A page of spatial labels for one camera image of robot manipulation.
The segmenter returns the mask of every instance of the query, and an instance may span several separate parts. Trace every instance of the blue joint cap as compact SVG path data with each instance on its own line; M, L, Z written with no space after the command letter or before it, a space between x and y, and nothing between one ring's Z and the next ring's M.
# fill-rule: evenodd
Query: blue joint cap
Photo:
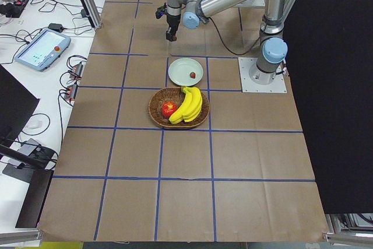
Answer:
M196 29L199 26L199 18L192 12L185 12L182 22L187 29Z
M271 64L279 64L287 54L287 44L284 40L274 37L265 41L263 56Z

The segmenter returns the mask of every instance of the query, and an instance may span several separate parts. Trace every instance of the white plate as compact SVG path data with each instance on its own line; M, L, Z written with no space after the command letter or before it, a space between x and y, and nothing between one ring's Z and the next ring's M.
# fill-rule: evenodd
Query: white plate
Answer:
M191 72L196 73L196 78L191 78ZM179 58L168 67L168 77L176 85L193 86L203 77L203 68L198 61L191 58Z

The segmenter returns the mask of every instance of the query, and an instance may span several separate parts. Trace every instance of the white mounting plate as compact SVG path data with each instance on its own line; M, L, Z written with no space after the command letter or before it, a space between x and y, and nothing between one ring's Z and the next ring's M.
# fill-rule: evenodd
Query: white mounting plate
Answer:
M258 58L238 58L240 67L241 86L243 93L287 93L284 77L282 74L275 76L269 85L259 85L249 76L250 67L256 63Z
M264 0L245 0L237 4L235 7L237 8L264 8L266 6L266 2Z

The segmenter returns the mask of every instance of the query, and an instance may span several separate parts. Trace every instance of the tablet screen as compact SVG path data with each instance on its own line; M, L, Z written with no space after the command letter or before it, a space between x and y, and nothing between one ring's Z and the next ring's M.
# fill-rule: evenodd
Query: tablet screen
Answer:
M35 43L26 48L19 58L38 66L65 38L50 31L46 31Z

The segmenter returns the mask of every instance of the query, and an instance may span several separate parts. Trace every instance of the basket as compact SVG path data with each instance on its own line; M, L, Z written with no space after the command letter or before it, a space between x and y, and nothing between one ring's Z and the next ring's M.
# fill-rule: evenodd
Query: basket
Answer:
M201 92L202 95L202 110L197 118L191 122L179 122L172 124L168 118L162 115L162 105L171 101L179 107L184 101L185 94L180 87L165 87L154 94L149 102L149 114L152 120L163 128L174 129L191 129L195 128L205 121L210 112L210 103L207 97Z

